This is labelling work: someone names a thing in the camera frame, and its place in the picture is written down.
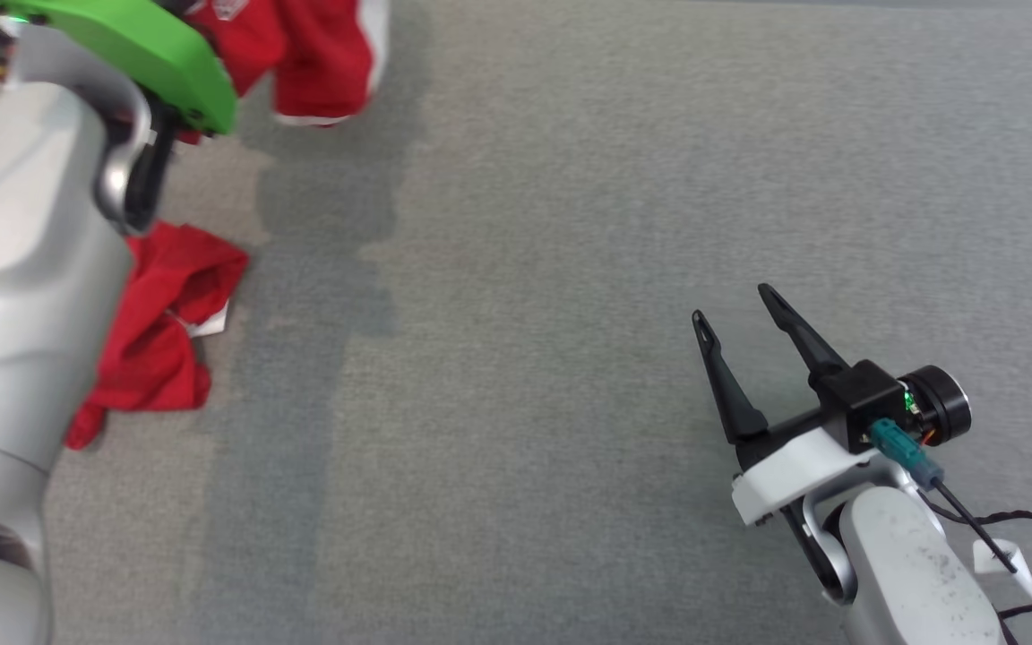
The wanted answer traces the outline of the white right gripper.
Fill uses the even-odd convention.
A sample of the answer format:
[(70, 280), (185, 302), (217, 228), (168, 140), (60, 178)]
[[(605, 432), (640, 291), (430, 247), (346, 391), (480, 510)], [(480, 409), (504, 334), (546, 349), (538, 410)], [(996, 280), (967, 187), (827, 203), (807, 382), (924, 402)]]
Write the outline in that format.
[[(812, 388), (824, 377), (848, 370), (847, 361), (770, 283), (759, 283), (757, 293), (771, 320), (794, 343)], [(878, 451), (869, 443), (854, 451), (840, 443), (847, 421), (827, 409), (815, 408), (769, 425), (730, 370), (721, 342), (701, 310), (694, 311), (692, 326), (722, 430), (740, 461), (741, 473), (732, 483), (730, 497), (745, 526), (876, 456)]]

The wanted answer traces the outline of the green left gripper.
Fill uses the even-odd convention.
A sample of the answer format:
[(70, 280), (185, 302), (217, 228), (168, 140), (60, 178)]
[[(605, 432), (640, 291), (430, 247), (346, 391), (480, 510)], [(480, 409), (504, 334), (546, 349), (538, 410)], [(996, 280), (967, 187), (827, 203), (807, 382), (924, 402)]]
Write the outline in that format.
[(237, 92), (216, 50), (156, 1), (0, 1), (0, 13), (61, 31), (175, 107), (190, 130), (232, 132)]

